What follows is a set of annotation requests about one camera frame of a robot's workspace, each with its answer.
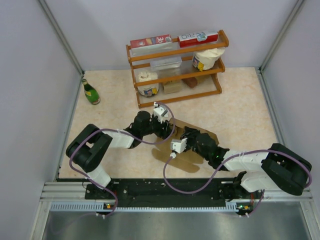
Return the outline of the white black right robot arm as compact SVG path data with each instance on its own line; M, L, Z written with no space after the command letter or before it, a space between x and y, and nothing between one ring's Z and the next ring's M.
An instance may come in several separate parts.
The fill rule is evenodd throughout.
M311 184L312 165L280 143L268 149L240 152L220 147L208 133L185 127L180 139L171 146L179 154L193 151L215 171L238 171L233 192L239 198L258 190L277 189L300 196Z

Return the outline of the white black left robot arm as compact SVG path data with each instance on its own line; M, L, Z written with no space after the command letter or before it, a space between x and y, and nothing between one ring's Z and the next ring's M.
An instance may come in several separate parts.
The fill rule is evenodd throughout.
M78 165L85 176L96 185L102 198L109 198L114 191L111 177L102 167L102 159L108 149L134 149L143 142L143 137L156 135L163 142L175 132L175 125L163 120L168 112L139 111L133 122L123 130L100 129L88 124L66 148L69 160Z

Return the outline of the red foil wrap box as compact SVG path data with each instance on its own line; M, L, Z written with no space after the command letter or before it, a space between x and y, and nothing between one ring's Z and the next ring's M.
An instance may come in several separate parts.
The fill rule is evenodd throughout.
M158 48L170 46L172 43L173 41L172 41L171 35L165 34L165 35L131 40L130 47L132 50L158 49Z

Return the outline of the red white toothpaste box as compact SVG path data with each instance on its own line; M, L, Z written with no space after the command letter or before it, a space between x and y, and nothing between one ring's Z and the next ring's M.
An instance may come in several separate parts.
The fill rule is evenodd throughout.
M182 34L177 37L181 48L216 42L218 40L217 31L198 31Z

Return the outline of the orange wooden shelf rack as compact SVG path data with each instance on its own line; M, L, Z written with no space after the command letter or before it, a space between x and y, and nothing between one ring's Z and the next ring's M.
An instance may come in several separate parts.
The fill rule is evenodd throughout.
M130 65L133 86L136 92L139 108L150 107L154 102L172 103L222 93L222 87L218 81L218 73L225 71L225 65L221 57L209 70L199 71L193 66L194 52L228 47L229 39L223 30L219 30L218 39L189 47L180 47L178 37L172 38L170 46L152 49L131 49L126 46L127 59ZM152 71L150 62L172 57L181 57L182 64L177 68ZM198 85L189 88L182 79L195 77ZM179 92L164 94L163 83L181 80L182 89Z

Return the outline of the green glass bottle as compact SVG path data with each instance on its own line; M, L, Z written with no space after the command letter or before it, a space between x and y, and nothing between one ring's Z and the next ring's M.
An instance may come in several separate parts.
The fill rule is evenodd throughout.
M100 95L97 92L97 90L94 87L92 87L85 78L81 79L81 83L83 85L84 94L85 94L85 97L87 98L87 100L92 105L99 104L101 99L100 99Z

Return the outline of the red brown brick block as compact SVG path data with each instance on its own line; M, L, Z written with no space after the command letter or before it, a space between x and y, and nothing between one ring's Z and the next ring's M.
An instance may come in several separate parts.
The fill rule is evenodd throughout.
M182 81L191 89L198 85L198 80L195 77L183 78Z

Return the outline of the clear plastic container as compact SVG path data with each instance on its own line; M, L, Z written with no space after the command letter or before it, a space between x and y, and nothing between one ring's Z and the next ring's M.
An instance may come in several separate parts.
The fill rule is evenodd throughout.
M182 58L180 56L169 57L159 60L153 60L150 62L150 68L152 71L161 71L166 69L179 68L182 64Z

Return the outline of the white bag upper shelf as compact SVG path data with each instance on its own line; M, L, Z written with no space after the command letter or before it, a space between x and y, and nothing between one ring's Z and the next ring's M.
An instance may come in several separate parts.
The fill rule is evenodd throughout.
M199 71L211 69L215 62L224 54L225 47L196 51L193 53L192 65Z

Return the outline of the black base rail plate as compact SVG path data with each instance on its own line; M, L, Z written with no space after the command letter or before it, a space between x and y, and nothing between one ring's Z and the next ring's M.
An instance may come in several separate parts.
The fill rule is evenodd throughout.
M103 190L84 178L65 178L67 183L87 184L86 200L118 199L118 208L224 207L232 200L250 202L266 199L267 192L249 193L232 178L114 178Z

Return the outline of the aluminium frame rail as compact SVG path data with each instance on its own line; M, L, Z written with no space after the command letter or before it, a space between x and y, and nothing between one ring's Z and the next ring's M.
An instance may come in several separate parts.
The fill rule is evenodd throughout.
M113 179L108 190L83 179L45 183L40 197L51 202L53 211L109 212L234 212L248 216L261 201L303 202L312 194L305 189L300 196L278 189L253 193L237 191L230 178L215 178L198 193L182 194L161 178Z

